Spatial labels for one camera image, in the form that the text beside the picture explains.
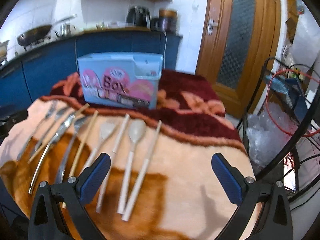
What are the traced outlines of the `steel fork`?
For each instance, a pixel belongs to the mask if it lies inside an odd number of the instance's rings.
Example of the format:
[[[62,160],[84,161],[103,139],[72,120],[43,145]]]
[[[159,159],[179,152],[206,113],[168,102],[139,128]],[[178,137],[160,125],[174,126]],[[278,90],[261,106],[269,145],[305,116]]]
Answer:
[[[55,112],[56,110],[56,106],[57,106],[57,101],[53,100],[52,104],[50,106],[50,108],[48,109],[47,113],[45,114],[45,116],[41,119],[41,121],[37,124],[37,126],[35,127],[35,129],[32,131],[32,133],[29,135],[28,139],[26,140],[26,142],[23,144],[22,149],[20,150],[16,160],[20,161],[23,153],[25,152],[29,142],[31,141],[32,137],[35,135],[35,133],[39,130],[39,128],[41,127],[42,124],[44,124],[45,121],[47,121]]]
[[[64,115],[64,113],[69,109],[68,106],[61,108],[57,111],[53,122],[50,124],[48,129],[45,131],[45,133],[40,137],[39,141],[36,143],[34,149],[30,153],[30,158],[33,156],[33,154],[40,148],[40,146],[43,144],[44,139],[46,138],[47,134],[50,132],[52,127],[57,123],[57,121]]]

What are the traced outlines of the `steel knife gold handle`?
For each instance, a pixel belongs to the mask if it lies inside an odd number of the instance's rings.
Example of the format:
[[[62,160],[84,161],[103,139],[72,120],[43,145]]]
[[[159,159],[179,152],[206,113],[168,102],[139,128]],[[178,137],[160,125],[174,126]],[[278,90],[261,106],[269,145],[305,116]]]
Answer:
[[[33,177],[31,179],[31,182],[30,182],[30,185],[29,185],[29,190],[28,190],[28,194],[29,195],[32,195],[33,193],[33,189],[34,189],[34,186],[35,186],[35,182],[37,180],[37,177],[39,175],[39,171],[40,171],[40,168],[42,166],[42,163],[44,161],[44,158],[45,156],[47,155],[47,153],[49,152],[49,150],[56,144],[57,142],[54,142],[54,143],[51,143],[49,146],[47,146],[44,150],[41,151],[41,157],[39,159],[39,162],[37,163],[37,167],[35,169],[35,172],[33,173]]]

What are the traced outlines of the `wooden chopstick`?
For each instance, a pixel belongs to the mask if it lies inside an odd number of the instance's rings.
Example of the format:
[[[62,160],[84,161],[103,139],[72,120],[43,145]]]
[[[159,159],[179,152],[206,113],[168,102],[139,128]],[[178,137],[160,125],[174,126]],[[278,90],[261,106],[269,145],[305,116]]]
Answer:
[[[67,131],[67,129],[71,126],[74,119],[80,115],[85,109],[89,107],[89,104],[86,103],[84,106],[82,106],[79,110],[72,112],[65,120],[61,123],[61,125],[56,130],[55,134],[48,140],[46,140],[39,148],[38,150],[29,158],[28,163],[31,163],[35,157],[41,153],[42,150],[44,150],[47,146],[49,146],[51,143],[58,142],[62,135]]]
[[[98,111],[96,110],[96,111],[94,112],[94,114],[93,114],[93,116],[92,116],[89,124],[88,124],[88,128],[87,128],[87,130],[85,131],[84,138],[83,138],[83,140],[80,142],[80,145],[79,145],[78,150],[77,150],[77,152],[76,152],[75,158],[74,158],[74,160],[73,160],[73,163],[72,163],[72,166],[71,166],[71,170],[70,170],[70,173],[69,173],[69,176],[68,176],[69,178],[70,178],[70,177],[73,177],[74,174],[75,174],[75,170],[76,170],[76,167],[77,167],[77,165],[78,165],[78,162],[79,162],[79,159],[80,159],[82,150],[83,150],[84,145],[85,145],[85,143],[86,143],[86,141],[87,141],[87,139],[88,139],[88,137],[89,137],[89,135],[90,135],[90,133],[91,133],[91,130],[92,130],[92,128],[93,128],[93,126],[94,126],[94,124],[95,124],[95,122],[96,122],[96,119],[97,119],[98,114],[99,114],[99,113],[98,113]]]

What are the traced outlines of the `steel spoon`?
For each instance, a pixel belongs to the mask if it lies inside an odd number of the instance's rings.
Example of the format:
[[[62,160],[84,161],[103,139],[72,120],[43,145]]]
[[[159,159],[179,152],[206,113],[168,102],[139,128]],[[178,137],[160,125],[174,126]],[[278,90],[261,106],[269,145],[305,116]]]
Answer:
[[[56,184],[60,184],[63,182],[63,177],[65,174],[65,169],[66,169],[66,165],[67,165],[67,161],[68,161],[68,157],[69,154],[71,152],[72,146],[74,144],[74,141],[76,139],[76,136],[78,135],[80,129],[82,128],[82,126],[84,126],[84,124],[86,123],[88,117],[87,116],[83,116],[81,118],[76,119],[76,121],[74,122],[74,134],[71,137],[71,140],[67,146],[67,149],[65,151],[65,153],[63,154],[63,158],[61,160],[61,163],[58,167],[57,170],[57,174],[55,177],[55,183]]]

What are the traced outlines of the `white plastic chopstick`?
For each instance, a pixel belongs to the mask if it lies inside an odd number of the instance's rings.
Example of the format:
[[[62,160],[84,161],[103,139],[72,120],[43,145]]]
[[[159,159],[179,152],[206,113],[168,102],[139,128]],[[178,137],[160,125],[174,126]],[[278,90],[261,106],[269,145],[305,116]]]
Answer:
[[[162,121],[160,120],[158,122],[156,131],[155,131],[155,135],[153,136],[150,147],[149,147],[148,152],[146,154],[146,157],[144,159],[143,166],[139,172],[139,175],[138,175],[137,180],[134,184],[133,190],[130,194],[129,200],[128,200],[127,204],[125,205],[125,209],[122,213],[121,219],[126,222],[128,222],[131,217],[131,213],[133,211],[137,197],[139,195],[140,188],[142,187],[142,183],[143,183],[144,177],[146,175],[147,169],[149,167],[150,160],[153,156],[153,152],[154,152],[154,149],[156,146],[156,142],[157,142],[157,139],[158,139],[158,136],[160,133],[161,126],[162,126]]]
[[[112,152],[110,154],[111,166],[110,166],[110,169],[109,169],[105,179],[103,180],[103,182],[101,184],[101,187],[100,187],[100,190],[99,190],[99,196],[98,196],[97,205],[96,205],[96,212],[97,213],[101,212],[104,195],[105,195],[106,188],[107,188],[108,179],[109,179],[109,176],[110,176],[110,173],[111,173],[112,164],[114,163],[113,159],[114,159],[114,156],[116,155],[116,153],[118,152],[118,148],[119,148],[120,143],[122,141],[122,138],[123,138],[125,129],[127,127],[127,124],[129,122],[129,119],[130,119],[130,115],[128,113],[126,113],[125,116],[124,116],[124,120],[123,120],[123,122],[121,124],[120,130],[119,130],[119,132],[117,134],[117,137],[115,139],[114,146],[113,146]]]

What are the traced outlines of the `beige plastic spoon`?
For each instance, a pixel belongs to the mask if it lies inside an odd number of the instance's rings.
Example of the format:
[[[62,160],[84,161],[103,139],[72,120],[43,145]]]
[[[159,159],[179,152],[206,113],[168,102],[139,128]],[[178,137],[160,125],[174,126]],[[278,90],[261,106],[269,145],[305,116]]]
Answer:
[[[103,146],[106,140],[113,134],[118,124],[115,121],[106,121],[100,125],[100,132],[99,132],[99,140],[98,144],[93,148],[89,157],[87,158],[82,171],[91,166],[94,160],[96,159],[96,155],[98,150]]]
[[[118,202],[118,209],[117,213],[123,214],[126,201],[127,201],[127,194],[129,190],[129,183],[131,177],[131,169],[133,164],[133,158],[135,155],[136,146],[139,141],[144,137],[146,130],[146,123],[141,119],[133,120],[129,126],[129,139],[131,142],[130,151],[127,156],[127,162],[125,165],[125,171],[123,176],[123,182],[121,185],[119,202]]]

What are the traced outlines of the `blue kitchen base cabinet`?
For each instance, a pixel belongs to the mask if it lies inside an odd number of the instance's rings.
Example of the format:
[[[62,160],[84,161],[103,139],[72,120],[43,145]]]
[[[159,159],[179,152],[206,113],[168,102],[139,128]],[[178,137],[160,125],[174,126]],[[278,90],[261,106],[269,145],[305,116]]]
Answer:
[[[176,68],[183,36],[160,31],[105,31],[39,46],[1,66],[1,108],[17,112],[48,95],[54,84],[78,70],[77,59],[92,53],[156,53]]]

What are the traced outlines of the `black metal cart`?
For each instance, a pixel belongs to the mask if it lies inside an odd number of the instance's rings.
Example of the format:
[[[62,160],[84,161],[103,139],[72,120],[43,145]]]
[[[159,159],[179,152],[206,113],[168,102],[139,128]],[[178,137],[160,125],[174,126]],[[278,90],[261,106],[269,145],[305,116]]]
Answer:
[[[266,85],[267,96],[257,115],[260,115],[264,109],[269,112],[268,104],[274,102],[296,124],[297,129],[293,134],[283,131],[291,138],[265,168],[253,161],[251,163],[257,180],[269,183],[278,180],[283,182],[289,201],[293,202],[319,182],[319,176],[312,176],[310,179],[302,177],[302,169],[307,161],[319,161],[319,92],[316,92],[313,99],[308,100],[299,79],[302,73],[296,66],[288,67],[281,62],[280,66],[283,70],[273,73],[267,68],[271,60],[275,58],[267,58],[264,62],[258,80],[258,85]],[[241,132],[248,154],[249,140],[246,128],[248,111],[252,105],[253,100],[250,100],[236,127]]]

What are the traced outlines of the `black wok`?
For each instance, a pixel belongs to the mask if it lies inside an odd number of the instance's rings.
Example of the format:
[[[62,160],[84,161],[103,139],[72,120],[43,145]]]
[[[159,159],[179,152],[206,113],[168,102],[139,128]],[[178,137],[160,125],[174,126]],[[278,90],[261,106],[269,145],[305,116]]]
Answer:
[[[30,30],[20,34],[16,38],[17,43],[22,47],[29,46],[30,44],[32,44],[32,43],[34,43],[34,42],[36,42],[38,40],[41,40],[44,37],[46,37],[53,26],[55,26],[55,25],[57,25],[59,23],[66,22],[68,20],[72,20],[72,19],[74,19],[76,17],[77,17],[77,14],[72,14],[71,16],[62,18],[61,20],[56,21],[53,24],[41,25],[39,27],[30,29]]]

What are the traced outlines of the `clear plastic bag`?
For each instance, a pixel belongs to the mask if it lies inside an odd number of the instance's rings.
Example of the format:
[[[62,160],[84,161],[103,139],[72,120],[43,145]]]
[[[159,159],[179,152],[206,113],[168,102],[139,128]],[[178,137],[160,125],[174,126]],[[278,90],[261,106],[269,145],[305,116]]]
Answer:
[[[257,114],[249,114],[246,134],[249,140],[249,157],[258,166],[265,168],[286,145],[297,126],[281,107],[271,102],[269,112],[265,109]]]

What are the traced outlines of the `steel kettle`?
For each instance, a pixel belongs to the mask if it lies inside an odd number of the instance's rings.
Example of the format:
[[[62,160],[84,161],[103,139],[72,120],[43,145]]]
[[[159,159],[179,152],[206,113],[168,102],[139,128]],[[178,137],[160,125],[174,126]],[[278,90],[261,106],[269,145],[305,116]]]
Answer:
[[[60,26],[60,31],[55,32],[55,35],[58,38],[69,37],[69,36],[72,36],[75,31],[76,31],[75,25],[64,23]]]

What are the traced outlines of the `plush floral blanket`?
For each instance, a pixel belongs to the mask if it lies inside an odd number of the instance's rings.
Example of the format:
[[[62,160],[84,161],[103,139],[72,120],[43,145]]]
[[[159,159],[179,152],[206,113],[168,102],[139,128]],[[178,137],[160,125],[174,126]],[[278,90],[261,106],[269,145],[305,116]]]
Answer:
[[[44,116],[51,100],[61,100],[58,107],[75,109],[85,104],[79,74],[71,74],[53,85],[48,96],[29,107],[29,118],[16,125],[1,146],[1,178],[15,203],[29,218],[32,196],[28,188],[40,154],[29,161],[29,154],[49,126],[46,123],[31,140],[20,161],[22,145]],[[211,158],[221,152],[242,174],[252,176],[248,155],[233,124],[225,118],[225,109],[205,78],[165,70],[159,83],[157,109],[129,110],[130,122],[143,119],[146,132],[137,145],[130,178],[131,191],[148,152],[158,120],[162,120],[150,166],[129,222],[117,213],[130,140],[127,131],[121,141],[108,180],[100,213],[95,211],[99,194],[86,205],[96,226],[107,239],[215,239],[232,216],[231,204],[211,168]],[[76,167],[77,176],[99,140],[99,128],[107,121],[117,125],[126,110],[93,106],[99,116],[90,129]]]

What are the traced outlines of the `blue chopstick box holder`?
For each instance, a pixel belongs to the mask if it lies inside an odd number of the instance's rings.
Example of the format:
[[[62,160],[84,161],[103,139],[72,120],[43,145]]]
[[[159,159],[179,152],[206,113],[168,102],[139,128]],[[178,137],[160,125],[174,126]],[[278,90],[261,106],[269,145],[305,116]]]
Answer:
[[[86,102],[130,109],[156,108],[163,55],[95,53],[77,61]]]

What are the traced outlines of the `black air fryer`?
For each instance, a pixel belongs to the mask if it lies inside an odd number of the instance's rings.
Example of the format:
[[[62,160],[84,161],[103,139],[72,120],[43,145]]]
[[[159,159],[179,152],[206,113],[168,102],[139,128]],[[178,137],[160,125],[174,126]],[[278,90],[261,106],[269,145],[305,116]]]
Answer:
[[[128,10],[126,22],[138,27],[151,28],[150,11],[146,7],[134,6]]]

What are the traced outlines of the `wooden door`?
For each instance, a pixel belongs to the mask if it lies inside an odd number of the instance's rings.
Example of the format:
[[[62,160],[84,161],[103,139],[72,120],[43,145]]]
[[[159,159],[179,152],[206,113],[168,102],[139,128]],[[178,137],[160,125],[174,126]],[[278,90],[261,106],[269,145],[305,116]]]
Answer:
[[[280,0],[208,0],[196,74],[211,84],[226,113],[240,118],[264,61],[274,56],[280,35]]]

